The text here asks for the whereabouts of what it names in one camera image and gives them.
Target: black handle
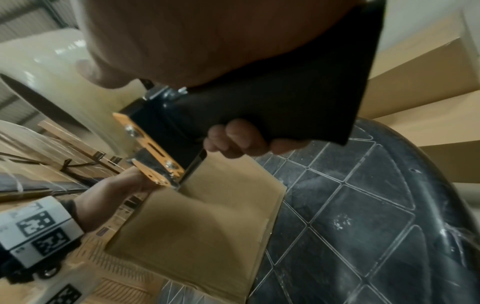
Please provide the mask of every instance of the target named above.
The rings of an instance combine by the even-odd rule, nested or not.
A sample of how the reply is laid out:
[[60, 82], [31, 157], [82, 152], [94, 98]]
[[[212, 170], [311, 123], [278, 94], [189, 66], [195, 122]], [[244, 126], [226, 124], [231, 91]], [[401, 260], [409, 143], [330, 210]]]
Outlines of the black handle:
[[194, 141], [213, 125], [244, 118], [268, 141], [345, 144], [367, 85], [384, 11], [385, 0], [369, 2], [290, 53], [252, 63], [186, 94], [164, 94], [161, 115]]

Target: black device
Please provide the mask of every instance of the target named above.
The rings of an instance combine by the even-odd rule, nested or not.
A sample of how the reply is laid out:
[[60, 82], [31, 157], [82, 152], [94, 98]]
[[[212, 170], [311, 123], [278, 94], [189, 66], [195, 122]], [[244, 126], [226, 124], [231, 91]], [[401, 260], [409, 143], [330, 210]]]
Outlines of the black device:
[[142, 145], [132, 163], [153, 181], [180, 187], [206, 157], [208, 129], [244, 118], [263, 137], [344, 145], [367, 86], [385, 0], [354, 8], [315, 40], [205, 85], [155, 87], [114, 116]]

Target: black round platform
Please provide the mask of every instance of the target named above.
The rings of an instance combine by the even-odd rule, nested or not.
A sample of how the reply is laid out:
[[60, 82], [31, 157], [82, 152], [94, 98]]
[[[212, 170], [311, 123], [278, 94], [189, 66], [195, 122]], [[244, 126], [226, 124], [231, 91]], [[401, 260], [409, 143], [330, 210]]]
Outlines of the black round platform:
[[[249, 303], [480, 303], [475, 222], [405, 138], [358, 120], [345, 147], [257, 162], [288, 190]], [[216, 302], [175, 283], [159, 301]]]

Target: white wall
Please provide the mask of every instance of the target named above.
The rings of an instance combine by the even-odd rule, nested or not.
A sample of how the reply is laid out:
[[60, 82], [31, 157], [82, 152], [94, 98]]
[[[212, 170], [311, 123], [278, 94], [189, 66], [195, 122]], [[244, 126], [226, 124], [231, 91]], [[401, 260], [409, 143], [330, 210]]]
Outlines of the white wall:
[[468, 8], [465, 18], [468, 15], [470, 31], [475, 33], [480, 50], [480, 0], [387, 0], [379, 50], [387, 49], [436, 20], [464, 8]]

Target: hand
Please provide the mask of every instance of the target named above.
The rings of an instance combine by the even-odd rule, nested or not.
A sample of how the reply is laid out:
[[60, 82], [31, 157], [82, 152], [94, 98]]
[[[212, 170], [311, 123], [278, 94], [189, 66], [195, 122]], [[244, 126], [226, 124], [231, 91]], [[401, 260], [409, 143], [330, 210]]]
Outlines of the hand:
[[[72, 0], [93, 59], [78, 62], [77, 70], [104, 88], [136, 78], [194, 87], [304, 45], [363, 1]], [[255, 126], [234, 120], [212, 127], [204, 147], [235, 158], [283, 154], [306, 144], [267, 144]]]
[[78, 224], [84, 232], [94, 231], [132, 195], [157, 189], [136, 167], [106, 178], [74, 199]]

